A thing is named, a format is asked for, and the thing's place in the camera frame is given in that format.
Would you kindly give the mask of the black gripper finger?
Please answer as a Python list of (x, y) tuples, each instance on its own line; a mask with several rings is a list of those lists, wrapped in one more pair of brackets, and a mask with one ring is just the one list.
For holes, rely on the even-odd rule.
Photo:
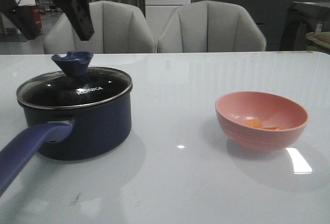
[(89, 0), (53, 0), (67, 16), (81, 41), (89, 41), (94, 34)]
[(19, 6), (16, 0), (1, 0), (1, 13), (15, 25), (28, 40), (37, 38), (41, 32), (28, 8)]

